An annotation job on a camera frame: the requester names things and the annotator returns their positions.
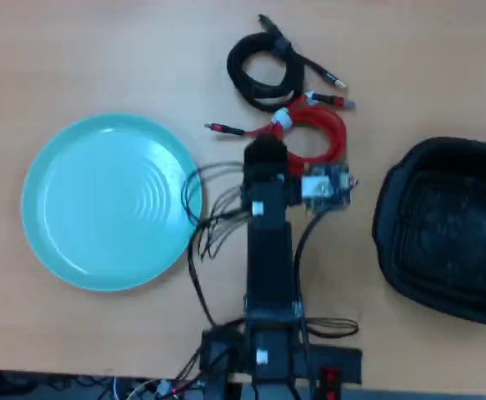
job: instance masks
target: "plate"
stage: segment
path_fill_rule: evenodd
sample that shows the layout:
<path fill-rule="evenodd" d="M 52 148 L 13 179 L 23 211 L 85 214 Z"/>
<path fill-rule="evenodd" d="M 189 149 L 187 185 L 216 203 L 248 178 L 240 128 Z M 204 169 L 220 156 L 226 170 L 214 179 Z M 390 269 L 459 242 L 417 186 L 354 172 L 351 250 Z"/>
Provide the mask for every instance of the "plate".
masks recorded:
<path fill-rule="evenodd" d="M 144 117 L 114 113 L 76 122 L 28 171 L 21 200 L 28 242 L 74 286 L 136 287 L 166 271 L 187 247 L 194 226 L 180 192 L 195 169 L 186 148 Z M 199 215 L 201 189 L 190 206 Z"/>

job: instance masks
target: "table surface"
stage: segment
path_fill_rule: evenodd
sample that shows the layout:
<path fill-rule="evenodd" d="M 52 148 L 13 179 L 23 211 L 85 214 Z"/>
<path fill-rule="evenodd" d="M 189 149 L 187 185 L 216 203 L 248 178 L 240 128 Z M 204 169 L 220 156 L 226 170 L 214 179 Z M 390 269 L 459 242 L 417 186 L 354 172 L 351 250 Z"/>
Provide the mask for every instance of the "table surface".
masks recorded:
<path fill-rule="evenodd" d="M 0 0 L 0 368 L 171 377 L 199 345 L 207 322 L 184 260 L 135 290 L 76 289 L 33 256 L 19 199 L 38 149 L 98 113 L 152 118 L 198 163 L 240 160 L 246 140 L 219 140 L 203 124 L 252 128 L 269 118 L 225 70 L 232 45 L 260 29 L 258 13 L 349 83 L 358 103 L 343 116 L 361 185 L 308 243 L 307 314 L 358 320 L 361 332 L 338 344 L 363 349 L 365 388 L 486 393 L 486 326 L 398 295 L 371 238 L 383 176 L 415 143 L 486 141 L 486 1 L 469 0 Z M 281 67 L 260 58 L 254 76 L 277 81 Z M 332 92 L 307 75 L 309 88 Z M 288 144 L 310 154 L 322 140 L 297 130 Z M 296 242 L 308 216 L 289 216 Z M 245 257 L 240 231 L 199 268 L 219 321 L 243 311 Z"/>

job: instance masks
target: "black cable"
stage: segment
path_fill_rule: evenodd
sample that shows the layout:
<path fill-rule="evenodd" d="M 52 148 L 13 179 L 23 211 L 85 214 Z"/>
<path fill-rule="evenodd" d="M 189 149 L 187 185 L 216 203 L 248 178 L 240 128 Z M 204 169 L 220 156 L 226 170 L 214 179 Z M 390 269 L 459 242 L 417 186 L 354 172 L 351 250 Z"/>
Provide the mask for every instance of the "black cable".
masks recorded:
<path fill-rule="evenodd" d="M 218 364 L 224 356 L 227 356 L 231 352 L 231 349 L 224 350 L 219 355 L 217 355 L 211 363 L 208 365 L 208 370 L 213 368 L 216 364 Z M 185 393 L 194 383 L 199 381 L 200 379 L 204 378 L 204 376 L 208 373 L 208 370 L 199 372 L 193 379 L 189 380 L 188 382 L 184 383 L 180 387 L 176 387 L 170 393 L 165 394 L 164 396 L 157 397 L 156 400 L 163 400 L 166 398 L 172 398 L 175 394 Z"/>
<path fill-rule="evenodd" d="M 359 332 L 359 325 L 353 319 L 337 317 L 306 318 L 308 334 L 324 339 L 340 339 L 355 335 Z M 311 325 L 333 329 L 331 332 L 320 331 Z"/>
<path fill-rule="evenodd" d="M 289 391 L 291 392 L 291 394 L 293 395 L 293 399 L 294 400 L 302 400 L 300 398 L 300 394 L 298 393 L 298 390 L 296 390 L 296 387 L 292 384 L 292 383 L 288 383 L 287 384 L 287 387 L 289 388 Z"/>
<path fill-rule="evenodd" d="M 304 229 L 302 233 L 302 237 L 298 242 L 298 246 L 296 247 L 296 251 L 294 253 L 294 261 L 293 261 L 293 269 L 294 269 L 294 281 L 296 283 L 296 291 L 298 295 L 298 300 L 300 301 L 300 328 L 302 331 L 302 342 L 303 342 L 303 355 L 306 361 L 306 365 L 308 367 L 308 380 L 309 380 L 309 396 L 310 398 L 314 398 L 314 394 L 317 391 L 317 383 L 315 381 L 315 376 L 313 375 L 313 370 L 311 368 L 311 357 L 309 355 L 309 335 L 308 335 L 308 326 L 305 317 L 305 311 L 303 309 L 303 297 L 302 297 L 302 289 L 300 285 L 300 261 L 302 259 L 302 251 L 306 245 L 306 242 L 309 239 L 309 235 L 317 226 L 318 222 L 331 210 L 324 210 L 313 217 L 313 219 L 309 222 L 308 226 Z"/>
<path fill-rule="evenodd" d="M 259 14 L 259 21 L 266 32 L 243 37 L 229 52 L 227 60 L 228 74 L 237 90 L 249 104 L 268 113 L 288 107 L 303 93 L 303 76 L 306 65 L 325 81 L 342 89 L 346 88 L 342 81 L 324 67 L 295 52 L 291 42 L 285 38 L 270 18 Z M 258 82 L 244 71 L 246 61 L 260 52 L 272 53 L 276 58 L 285 62 L 285 75 L 279 85 Z M 275 99 L 277 102 L 265 103 L 261 101 L 264 99 Z"/>
<path fill-rule="evenodd" d="M 224 168 L 223 170 L 214 173 L 210 177 L 203 177 L 202 174 L 205 173 L 206 171 L 214 170 L 217 168 Z M 185 213 L 188 215 L 189 221 L 193 223 L 194 225 L 198 224 L 199 215 L 194 215 L 193 210 L 191 210 L 190 207 L 190 202 L 193 199 L 194 193 L 199 190 L 199 188 L 202 186 L 201 184 L 204 184 L 205 182 L 218 178 L 222 175 L 228 174 L 228 173 L 239 173 L 243 170 L 243 164 L 240 162 L 234 162 L 234 161 L 228 161 L 228 162 L 215 162 L 212 164 L 207 164 L 204 165 L 200 168 L 197 168 L 194 170 L 192 173 L 189 174 L 189 176 L 185 179 L 182 185 L 182 191 L 180 193 L 180 200 L 183 206 L 183 209 L 185 210 Z M 191 192 L 189 192 L 189 187 L 193 185 L 193 188 Z"/>
<path fill-rule="evenodd" d="M 258 385 L 256 385 L 255 383 L 252 383 L 252 389 L 253 389 L 254 400 L 259 400 Z"/>
<path fill-rule="evenodd" d="M 203 312 L 206 314 L 206 317 L 211 323 L 212 327 L 216 327 L 217 324 L 213 320 L 213 317 L 211 316 L 211 313 L 209 312 L 208 305 L 206 303 L 206 299 L 203 296 L 203 291 L 202 291 L 202 285 L 200 285 L 200 282 L 198 280 L 198 274 L 196 271 L 196 268 L 194 266 L 194 257 L 193 257 L 193 248 L 194 248 L 194 241 L 199 235 L 200 231 L 202 229 L 206 229 L 207 226 L 214 220 L 219 220 L 219 219 L 231 219 L 231 218 L 236 218 L 239 216 L 241 213 L 244 213 L 244 210 L 242 209 L 237 209 L 237 210 L 232 210 L 229 212 L 225 212 L 223 214 L 219 214 L 214 216 L 213 218 L 209 217 L 207 219 L 204 219 L 198 223 L 197 228 L 193 232 L 193 235 L 191 236 L 191 239 L 189 240 L 189 244 L 187 247 L 187 261 L 188 261 L 188 269 L 189 269 L 189 276 L 191 277 L 191 281 L 193 282 L 194 289 L 196 291 L 196 294 L 198 295 L 198 300 L 200 302 L 200 305 L 202 306 Z"/>

